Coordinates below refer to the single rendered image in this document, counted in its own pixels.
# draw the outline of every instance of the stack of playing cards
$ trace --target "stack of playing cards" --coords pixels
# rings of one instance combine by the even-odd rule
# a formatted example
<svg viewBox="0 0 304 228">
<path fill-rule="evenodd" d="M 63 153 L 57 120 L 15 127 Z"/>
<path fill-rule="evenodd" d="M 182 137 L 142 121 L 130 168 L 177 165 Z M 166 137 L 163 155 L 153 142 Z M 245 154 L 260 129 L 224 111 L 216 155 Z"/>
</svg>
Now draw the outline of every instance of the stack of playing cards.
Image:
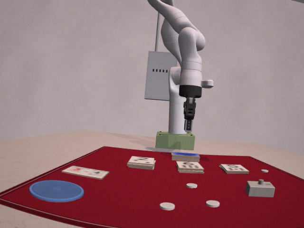
<svg viewBox="0 0 304 228">
<path fill-rule="evenodd" d="M 172 153 L 172 161 L 199 162 L 200 156 L 197 153 Z"/>
<path fill-rule="evenodd" d="M 249 174 L 249 170 L 245 169 L 241 165 L 221 164 L 219 167 L 227 174 Z"/>
<path fill-rule="evenodd" d="M 82 177 L 100 179 L 100 180 L 102 180 L 109 173 L 108 171 L 92 170 L 79 166 L 71 166 L 70 168 L 62 170 L 62 172 L 77 175 L 77 176 L 82 176 Z"/>
<path fill-rule="evenodd" d="M 176 161 L 178 172 L 204 173 L 204 168 L 198 162 Z"/>
<path fill-rule="evenodd" d="M 128 161 L 127 166 L 135 169 L 154 170 L 155 163 L 156 160 L 154 160 L 154 158 L 132 156 Z"/>
</svg>

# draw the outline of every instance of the white token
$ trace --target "white token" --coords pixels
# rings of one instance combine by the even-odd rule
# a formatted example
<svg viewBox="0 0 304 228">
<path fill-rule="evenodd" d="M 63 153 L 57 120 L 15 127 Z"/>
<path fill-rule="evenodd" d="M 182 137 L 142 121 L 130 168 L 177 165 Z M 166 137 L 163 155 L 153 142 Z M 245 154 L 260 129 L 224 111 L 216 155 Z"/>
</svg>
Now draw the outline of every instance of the white token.
<svg viewBox="0 0 304 228">
<path fill-rule="evenodd" d="M 173 210 L 175 205 L 173 203 L 161 203 L 160 208 L 163 210 Z"/>
<path fill-rule="evenodd" d="M 217 208 L 219 206 L 219 202 L 215 200 L 208 200 L 206 205 L 211 208 Z"/>
<path fill-rule="evenodd" d="M 193 184 L 193 183 L 188 183 L 187 187 L 190 188 L 190 189 L 195 189 L 195 188 L 198 187 L 198 185 L 197 184 Z"/>
</svg>

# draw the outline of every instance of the red mat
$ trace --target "red mat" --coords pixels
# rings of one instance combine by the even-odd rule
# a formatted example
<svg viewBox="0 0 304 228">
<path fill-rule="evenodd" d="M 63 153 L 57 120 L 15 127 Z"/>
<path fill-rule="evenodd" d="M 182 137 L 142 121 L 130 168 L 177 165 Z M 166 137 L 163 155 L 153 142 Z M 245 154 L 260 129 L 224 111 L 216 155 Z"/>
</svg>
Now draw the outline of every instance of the red mat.
<svg viewBox="0 0 304 228">
<path fill-rule="evenodd" d="M 131 156 L 155 158 L 155 169 L 127 167 Z M 102 147 L 0 193 L 0 204 L 86 228 L 303 228 L 304 180 L 249 156 L 200 155 L 204 174 L 178 173 L 165 152 Z M 249 174 L 226 174 L 220 164 L 241 164 Z M 62 173 L 72 166 L 109 171 L 103 180 Z M 271 182 L 273 198 L 249 197 L 247 181 Z M 84 196 L 65 203 L 33 197 L 38 181 L 68 181 Z M 186 187 L 196 183 L 196 189 Z M 217 208 L 206 201 L 220 202 Z M 160 209 L 162 202 L 175 209 Z"/>
</svg>

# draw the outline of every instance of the green base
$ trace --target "green base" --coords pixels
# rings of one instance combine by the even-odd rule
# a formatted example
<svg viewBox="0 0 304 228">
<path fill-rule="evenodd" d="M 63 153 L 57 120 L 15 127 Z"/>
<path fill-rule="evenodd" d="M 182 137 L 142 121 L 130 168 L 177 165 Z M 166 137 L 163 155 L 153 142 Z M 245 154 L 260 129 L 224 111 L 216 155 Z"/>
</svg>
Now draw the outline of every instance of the green base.
<svg viewBox="0 0 304 228">
<path fill-rule="evenodd" d="M 156 148 L 194 150 L 195 135 L 187 134 L 170 134 L 168 132 L 157 132 Z"/>
</svg>

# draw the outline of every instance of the beige table surface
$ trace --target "beige table surface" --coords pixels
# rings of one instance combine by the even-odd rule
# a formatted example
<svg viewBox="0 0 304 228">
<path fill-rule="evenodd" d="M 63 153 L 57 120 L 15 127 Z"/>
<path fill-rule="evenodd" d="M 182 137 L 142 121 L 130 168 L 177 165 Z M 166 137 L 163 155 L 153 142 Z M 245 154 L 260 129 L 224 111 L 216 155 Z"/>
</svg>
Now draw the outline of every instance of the beige table surface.
<svg viewBox="0 0 304 228">
<path fill-rule="evenodd" d="M 155 137 L 77 131 L 0 142 L 0 192 L 103 146 L 162 152 Z M 304 156 L 257 143 L 195 141 L 194 152 L 251 156 L 304 179 Z M 0 228 L 76 228 L 0 205 Z"/>
</svg>

